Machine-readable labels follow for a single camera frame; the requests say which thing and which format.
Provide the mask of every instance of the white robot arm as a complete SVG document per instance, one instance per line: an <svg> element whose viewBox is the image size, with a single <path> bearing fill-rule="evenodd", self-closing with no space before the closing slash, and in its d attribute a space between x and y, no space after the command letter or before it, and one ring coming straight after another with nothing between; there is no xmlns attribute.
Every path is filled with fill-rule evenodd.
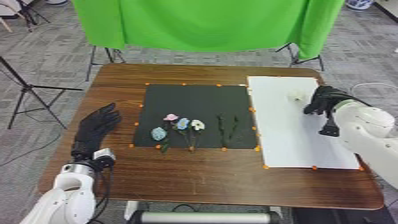
<svg viewBox="0 0 398 224"><path fill-rule="evenodd" d="M398 189L398 137L395 117L331 86L317 89L305 113L328 113L321 134L340 137L347 149L360 154L372 170Z"/></svg>
<svg viewBox="0 0 398 224"><path fill-rule="evenodd" d="M97 210L95 174L106 168L113 169L116 161L111 149L100 150L104 138L122 122L114 108L116 104L100 108L81 122L72 149L74 160L61 169L54 189L43 195L22 224L91 223Z"/></svg>
<svg viewBox="0 0 398 224"><path fill-rule="evenodd" d="M54 182L54 189L43 195L22 224L86 224L95 215L93 194L95 170L81 164L68 164Z"/></svg>

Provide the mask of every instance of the wooden table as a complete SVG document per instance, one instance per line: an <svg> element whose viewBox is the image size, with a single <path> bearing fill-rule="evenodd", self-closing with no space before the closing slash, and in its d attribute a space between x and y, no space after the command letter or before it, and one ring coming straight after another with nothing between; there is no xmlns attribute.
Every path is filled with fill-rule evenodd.
<svg viewBox="0 0 398 224"><path fill-rule="evenodd" d="M70 160L79 122L111 102L118 103L123 123L109 135L104 147L116 156L113 199L193 203L274 205L313 208L379 209L383 193L370 171L319 169L264 169L262 153L255 150L200 149L191 154L171 149L130 148L139 121L146 83L237 85L248 76L317 77L303 68L129 65L104 66L79 108L63 143L40 183L52 188L54 178Z"/></svg>

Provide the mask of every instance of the white board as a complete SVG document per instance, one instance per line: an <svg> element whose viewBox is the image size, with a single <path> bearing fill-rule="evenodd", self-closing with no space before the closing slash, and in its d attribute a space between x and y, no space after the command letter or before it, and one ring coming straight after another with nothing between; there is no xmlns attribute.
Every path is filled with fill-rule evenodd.
<svg viewBox="0 0 398 224"><path fill-rule="evenodd" d="M315 78L249 77L265 165L360 169L356 155L338 138L319 134L326 115L303 113L317 87Z"/></svg>

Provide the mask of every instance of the floor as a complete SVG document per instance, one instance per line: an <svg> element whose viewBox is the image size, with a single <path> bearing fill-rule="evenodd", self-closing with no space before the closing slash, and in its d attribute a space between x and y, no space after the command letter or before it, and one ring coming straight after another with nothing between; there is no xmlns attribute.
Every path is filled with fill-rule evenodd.
<svg viewBox="0 0 398 224"><path fill-rule="evenodd" d="M42 21L34 32L27 32L22 19L8 20L15 33L0 27L0 55L6 56L15 69L29 82L81 87L90 89L86 80L91 46L81 28L79 18L72 4L63 7L36 5L38 11L49 17L52 24ZM377 8L367 12L344 9L335 31L324 49L328 71L322 77L335 87L349 90L360 83L383 82L398 85L398 26ZM123 51L129 63L201 64L287 67L289 52L276 53L274 49L239 53L185 53L161 49L130 47ZM98 63L107 63L106 53L98 52ZM303 67L319 69L312 62ZM93 70L95 78L100 66ZM20 222L38 200L36 184L43 169L58 148L63 128L52 122L45 112L22 114L15 128L8 130L8 122L15 109L20 88L4 74L0 74L0 223ZM56 92L47 90L42 95L47 99ZM383 85L356 88L356 96L376 106L383 107L398 116L397 88ZM84 92L70 92L54 106L61 120L68 123L74 118ZM24 107L36 108L38 103L29 98ZM29 150L40 149L49 142L49 147L22 157L8 165L11 158ZM398 191L381 180L386 195L386 205L398 199ZM175 204L152 203L152 210L171 211ZM201 211L262 212L257 206L201 206ZM106 223L123 223L125 202L113 201L102 220ZM398 203L390 207L398 221Z"/></svg>

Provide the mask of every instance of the white flower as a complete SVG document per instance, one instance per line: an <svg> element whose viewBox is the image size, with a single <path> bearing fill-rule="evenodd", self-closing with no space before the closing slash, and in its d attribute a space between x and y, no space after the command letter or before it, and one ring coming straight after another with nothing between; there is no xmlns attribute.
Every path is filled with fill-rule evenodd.
<svg viewBox="0 0 398 224"><path fill-rule="evenodd" d="M196 131L205 130L205 123L200 120L193 120L191 125L193 125Z"/></svg>

